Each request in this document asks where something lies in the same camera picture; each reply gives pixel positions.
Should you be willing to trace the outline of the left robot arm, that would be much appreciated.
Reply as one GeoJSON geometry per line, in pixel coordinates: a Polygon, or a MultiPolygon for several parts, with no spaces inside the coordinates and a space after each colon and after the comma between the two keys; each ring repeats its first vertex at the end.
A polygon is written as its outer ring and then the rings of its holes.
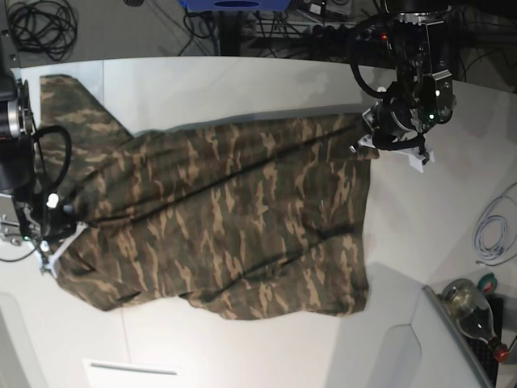
{"type": "Polygon", "coordinates": [[[351,146],[352,152],[369,148],[404,154],[417,171],[434,162],[425,136],[449,122],[456,106],[446,61],[450,8],[447,1],[385,1],[382,11],[349,31],[347,54],[354,79],[376,101],[362,115],[367,132],[351,146]],[[386,89],[372,89],[359,70],[356,46],[371,28],[380,30],[397,75],[386,89]]]}

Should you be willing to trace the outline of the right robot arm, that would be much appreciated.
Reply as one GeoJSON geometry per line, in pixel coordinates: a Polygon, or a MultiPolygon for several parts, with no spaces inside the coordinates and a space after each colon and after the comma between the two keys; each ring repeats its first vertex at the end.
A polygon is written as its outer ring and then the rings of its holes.
{"type": "Polygon", "coordinates": [[[1,30],[1,240],[15,247],[28,243],[42,273],[57,276],[59,259],[85,230],[57,194],[71,163],[72,140],[59,126],[38,129],[29,85],[21,79],[10,32],[1,30]],[[41,140],[58,135],[64,161],[56,178],[47,171],[41,140]]]}

